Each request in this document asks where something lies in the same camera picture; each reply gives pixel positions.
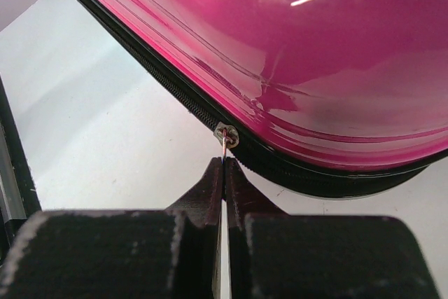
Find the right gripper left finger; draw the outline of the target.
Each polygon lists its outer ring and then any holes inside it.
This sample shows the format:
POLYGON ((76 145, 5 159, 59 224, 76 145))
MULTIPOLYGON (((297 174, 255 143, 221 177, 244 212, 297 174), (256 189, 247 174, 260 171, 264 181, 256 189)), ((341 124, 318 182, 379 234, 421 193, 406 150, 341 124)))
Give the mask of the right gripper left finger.
POLYGON ((218 298, 223 166, 164 210, 41 211, 1 268, 2 298, 218 298))

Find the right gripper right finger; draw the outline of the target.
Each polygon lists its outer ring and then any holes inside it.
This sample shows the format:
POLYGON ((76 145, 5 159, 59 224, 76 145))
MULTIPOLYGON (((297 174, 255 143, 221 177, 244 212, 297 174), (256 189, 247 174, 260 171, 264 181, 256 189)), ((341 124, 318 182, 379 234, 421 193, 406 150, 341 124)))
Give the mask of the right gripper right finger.
POLYGON ((233 298, 438 298, 412 231, 390 216, 290 215, 225 162, 233 298))

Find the silver zipper pull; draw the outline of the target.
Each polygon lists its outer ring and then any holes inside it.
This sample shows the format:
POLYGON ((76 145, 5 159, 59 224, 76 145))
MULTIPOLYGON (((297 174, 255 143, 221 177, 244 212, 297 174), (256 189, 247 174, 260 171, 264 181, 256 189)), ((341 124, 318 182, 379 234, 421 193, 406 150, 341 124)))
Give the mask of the silver zipper pull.
POLYGON ((227 151, 239 145, 239 133, 233 125, 219 122, 213 131, 213 135, 219 140, 222 150, 222 160, 227 157, 227 151))

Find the pink and teal kids suitcase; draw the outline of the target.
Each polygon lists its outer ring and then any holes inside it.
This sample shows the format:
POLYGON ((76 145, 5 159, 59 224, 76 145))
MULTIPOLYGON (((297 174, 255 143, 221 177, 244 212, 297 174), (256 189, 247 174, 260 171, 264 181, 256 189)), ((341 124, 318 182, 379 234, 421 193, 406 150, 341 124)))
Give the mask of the pink and teal kids suitcase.
POLYGON ((77 0, 232 153, 326 198, 447 157, 447 0, 77 0))

